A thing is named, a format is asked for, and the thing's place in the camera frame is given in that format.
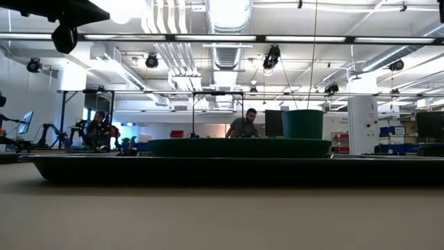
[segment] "computer monitor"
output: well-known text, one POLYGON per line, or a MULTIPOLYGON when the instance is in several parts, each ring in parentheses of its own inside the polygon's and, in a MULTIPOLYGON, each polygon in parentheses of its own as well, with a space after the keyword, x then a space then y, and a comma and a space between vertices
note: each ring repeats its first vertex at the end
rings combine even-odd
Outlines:
POLYGON ((416 122, 418 137, 444 139, 444 112, 418 112, 416 122))
POLYGON ((23 116, 23 122, 25 122, 25 123, 20 124, 19 135, 23 135, 28 132, 29 125, 31 124, 31 120, 33 118, 33 115, 34 115, 34 111, 31 111, 23 116))
POLYGON ((284 136, 282 110, 265 110, 265 135, 284 136))

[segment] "gray t-shirt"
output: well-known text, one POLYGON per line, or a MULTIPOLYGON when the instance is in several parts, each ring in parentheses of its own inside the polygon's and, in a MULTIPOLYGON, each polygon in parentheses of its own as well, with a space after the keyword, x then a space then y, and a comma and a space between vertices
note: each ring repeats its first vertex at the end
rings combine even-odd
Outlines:
POLYGON ((247 137, 250 138, 252 135, 259 136, 259 129, 254 123, 244 122, 242 125, 242 118, 236 118, 233 123, 231 123, 231 138, 247 137))

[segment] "man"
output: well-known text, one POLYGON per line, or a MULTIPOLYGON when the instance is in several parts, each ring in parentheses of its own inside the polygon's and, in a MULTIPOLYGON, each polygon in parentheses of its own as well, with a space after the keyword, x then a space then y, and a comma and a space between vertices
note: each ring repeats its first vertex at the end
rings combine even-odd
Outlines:
POLYGON ((255 137, 260 137, 259 129, 253 123, 256 118, 256 110, 250 108, 247 110, 246 117, 244 120, 242 118, 236 118, 230 125, 225 138, 250 138, 253 135, 255 137))

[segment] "green tray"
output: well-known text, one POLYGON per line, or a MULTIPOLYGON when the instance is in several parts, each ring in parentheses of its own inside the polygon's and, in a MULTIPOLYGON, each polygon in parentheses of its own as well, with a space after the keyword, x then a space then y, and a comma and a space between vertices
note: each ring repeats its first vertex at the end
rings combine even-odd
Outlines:
POLYGON ((195 158, 325 158, 327 140, 262 138, 192 138, 148 141, 157 157, 195 158))

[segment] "green bin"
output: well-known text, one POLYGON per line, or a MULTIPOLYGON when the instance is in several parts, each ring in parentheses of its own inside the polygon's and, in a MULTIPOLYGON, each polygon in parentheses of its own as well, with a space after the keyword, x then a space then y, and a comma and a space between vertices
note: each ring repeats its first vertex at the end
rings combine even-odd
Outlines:
POLYGON ((324 112, 290 110, 282 113, 284 138, 322 140, 324 112))

